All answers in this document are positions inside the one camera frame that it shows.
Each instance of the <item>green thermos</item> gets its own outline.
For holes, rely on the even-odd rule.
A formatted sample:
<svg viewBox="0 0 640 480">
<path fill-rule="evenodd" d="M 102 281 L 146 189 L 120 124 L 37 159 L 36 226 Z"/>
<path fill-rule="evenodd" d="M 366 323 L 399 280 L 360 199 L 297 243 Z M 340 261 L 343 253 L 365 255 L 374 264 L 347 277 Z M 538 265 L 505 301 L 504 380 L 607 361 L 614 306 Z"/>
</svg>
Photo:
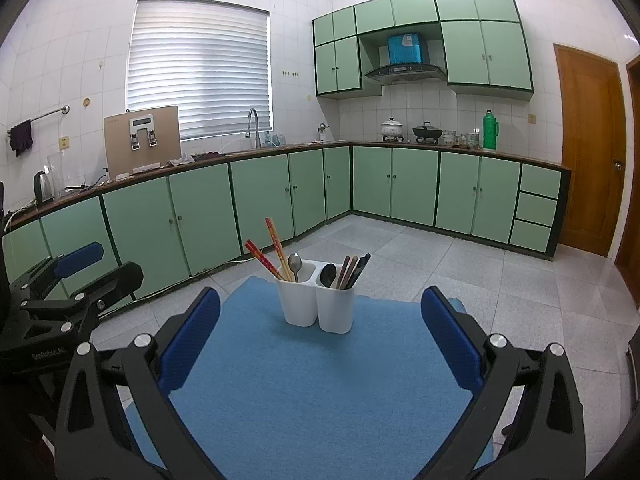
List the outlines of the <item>green thermos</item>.
<svg viewBox="0 0 640 480">
<path fill-rule="evenodd" d="M 482 118 L 482 147 L 486 150 L 495 150 L 495 138 L 498 136 L 500 124 L 491 110 L 486 111 Z"/>
</svg>

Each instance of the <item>white tile wall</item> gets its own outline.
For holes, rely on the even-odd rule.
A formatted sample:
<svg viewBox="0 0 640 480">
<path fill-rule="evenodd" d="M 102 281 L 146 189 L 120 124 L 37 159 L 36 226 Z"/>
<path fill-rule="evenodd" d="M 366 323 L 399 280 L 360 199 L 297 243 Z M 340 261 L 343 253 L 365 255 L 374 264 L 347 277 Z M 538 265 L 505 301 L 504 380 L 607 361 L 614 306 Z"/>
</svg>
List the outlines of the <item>white tile wall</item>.
<svg viewBox="0 0 640 480">
<path fill-rule="evenodd" d="M 338 133 L 335 101 L 316 98 L 311 20 L 331 0 L 221 0 L 271 13 L 274 130 L 288 142 L 316 138 L 318 124 Z M 64 167 L 70 184 L 93 183 L 106 165 L 102 120 L 125 110 L 127 54 L 136 0 L 30 0 L 0 46 L 0 132 L 41 112 L 69 105 L 33 123 L 34 145 L 19 158 L 0 142 L 5 208 L 33 198 L 33 175 L 69 136 Z M 285 76 L 297 72 L 299 77 Z M 91 103 L 82 106 L 82 100 Z M 244 135 L 190 140 L 186 153 L 249 147 Z"/>
<path fill-rule="evenodd" d="M 364 0 L 332 0 L 334 10 Z M 559 162 L 562 159 L 562 104 L 554 43 L 574 46 L 618 63 L 627 118 L 627 171 L 622 206 L 609 256 L 618 251 L 631 192 L 633 116 L 626 63 L 640 54 L 622 15 L 611 0 L 516 0 L 524 24 L 532 63 L 535 94 L 529 103 L 484 97 L 456 96 L 445 84 L 425 82 L 404 88 L 384 87 L 381 98 L 340 102 L 340 135 L 343 139 L 374 139 L 380 121 L 389 116 L 417 126 L 421 120 L 453 130 L 481 128 L 481 117 L 490 108 L 500 121 L 498 149 Z M 422 91 L 422 106 L 414 105 Z M 527 113 L 536 124 L 527 124 Z M 360 125 L 366 127 L 361 131 Z"/>
</svg>

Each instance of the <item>tiled floor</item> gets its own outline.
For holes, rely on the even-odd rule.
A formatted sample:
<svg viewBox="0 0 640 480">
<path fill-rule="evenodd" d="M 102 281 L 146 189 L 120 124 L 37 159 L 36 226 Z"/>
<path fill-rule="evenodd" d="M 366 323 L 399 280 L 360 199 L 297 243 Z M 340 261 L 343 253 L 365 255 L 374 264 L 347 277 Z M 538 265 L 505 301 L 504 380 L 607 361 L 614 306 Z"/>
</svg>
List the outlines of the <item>tiled floor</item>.
<svg viewBox="0 0 640 480">
<path fill-rule="evenodd" d="M 351 215 L 286 246 L 303 258 L 341 263 L 347 254 L 373 255 L 358 281 L 372 298 L 418 301 L 437 285 L 460 298 L 486 332 L 501 332 L 516 346 L 543 349 L 557 341 L 574 368 L 584 405 L 589 469 L 613 444 L 630 415 L 626 343 L 640 323 L 631 296 L 612 262 L 559 246 L 553 262 L 396 224 Z M 184 311 L 204 285 L 228 298 L 247 277 L 273 277 L 255 260 L 222 270 L 100 325 L 99 349 L 128 344 L 140 332 L 155 333 Z M 510 423 L 522 391 L 514 389 L 494 433 Z M 121 389 L 124 403 L 130 394 Z"/>
</svg>

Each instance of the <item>dark towel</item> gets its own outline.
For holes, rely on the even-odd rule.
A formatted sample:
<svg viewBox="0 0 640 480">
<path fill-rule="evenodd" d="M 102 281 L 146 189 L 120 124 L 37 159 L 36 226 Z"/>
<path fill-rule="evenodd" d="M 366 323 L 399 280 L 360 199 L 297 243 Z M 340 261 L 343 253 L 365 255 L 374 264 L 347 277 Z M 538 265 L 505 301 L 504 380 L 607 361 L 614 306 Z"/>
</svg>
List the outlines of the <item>dark towel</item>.
<svg viewBox="0 0 640 480">
<path fill-rule="evenodd" d="M 31 120 L 24 121 L 11 128 L 9 136 L 9 146 L 14 150 L 15 156 L 26 152 L 33 144 L 33 139 L 31 139 Z"/>
</svg>

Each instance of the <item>blue mat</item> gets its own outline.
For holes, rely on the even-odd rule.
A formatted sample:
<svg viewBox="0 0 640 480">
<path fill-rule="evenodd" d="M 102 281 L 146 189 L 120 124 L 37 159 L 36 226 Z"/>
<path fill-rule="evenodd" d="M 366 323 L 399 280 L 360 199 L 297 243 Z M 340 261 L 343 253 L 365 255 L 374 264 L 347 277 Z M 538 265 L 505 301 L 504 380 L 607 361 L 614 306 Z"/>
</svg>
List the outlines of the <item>blue mat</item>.
<svg viewBox="0 0 640 480">
<path fill-rule="evenodd" d="M 471 394 L 417 303 L 359 296 L 351 331 L 335 335 L 287 324 L 276 286 L 253 277 L 225 301 L 169 398 L 228 480 L 388 480 L 414 478 Z M 134 404 L 126 415 L 145 458 L 161 465 Z"/>
</svg>

